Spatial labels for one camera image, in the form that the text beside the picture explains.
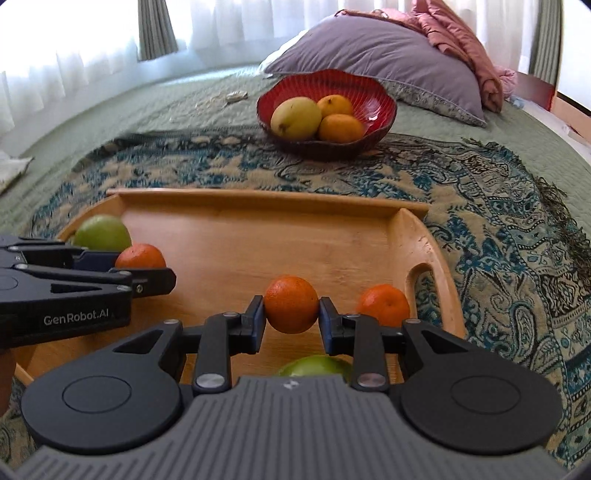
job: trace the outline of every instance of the tangerine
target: tangerine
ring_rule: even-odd
[[[134,244],[119,254],[115,268],[166,268],[166,260],[155,246]]]
[[[269,324],[281,333],[303,333],[318,318],[316,290],[300,277],[276,278],[267,288],[263,301]]]
[[[357,304],[357,313],[370,315],[380,325],[400,327],[410,317],[410,305],[404,293],[392,285],[375,285],[365,290]]]

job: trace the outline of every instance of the red bowl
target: red bowl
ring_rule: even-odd
[[[365,124],[365,136],[355,142],[336,144],[321,140],[289,141],[271,131],[275,109],[293,97],[305,96],[315,102],[327,95],[340,94],[353,104],[353,115]],[[388,133],[396,118],[396,102],[376,80],[340,70],[292,75],[262,95],[256,113],[263,129],[282,150],[315,160],[343,160],[371,149]]]

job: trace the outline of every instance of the pillow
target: pillow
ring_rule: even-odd
[[[379,80],[394,98],[460,122],[486,126],[476,77],[427,37],[366,17],[327,18],[268,65],[271,74],[343,70]]]

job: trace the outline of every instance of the wooden board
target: wooden board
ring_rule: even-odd
[[[432,268],[445,312],[444,328],[464,336],[459,299],[449,269],[419,218],[428,205],[396,200],[249,190],[130,189],[111,193],[76,218],[66,240],[88,217],[120,216],[134,242],[162,250],[177,274],[170,295],[136,299],[128,327],[39,345],[17,352],[34,378],[165,319],[200,325],[208,316],[243,312],[280,274],[303,277],[340,312],[352,312],[361,292],[393,283],[412,297],[414,278]],[[270,326],[261,352],[232,359],[232,375],[271,375],[297,358],[322,353],[317,324],[300,335]],[[189,381],[194,356],[183,380]],[[397,375],[394,356],[391,376]]]

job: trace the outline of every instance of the pink jacket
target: pink jacket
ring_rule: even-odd
[[[474,72],[480,87],[482,105],[493,112],[500,112],[503,107],[503,85],[505,83],[510,94],[515,88],[510,78],[501,82],[499,73],[503,75],[514,72],[497,69],[488,57],[476,35],[464,21],[458,17],[443,0],[414,0],[411,15],[393,8],[375,10],[371,13],[343,10],[337,15],[358,15],[391,21],[425,35],[429,43],[443,54],[463,61]]]

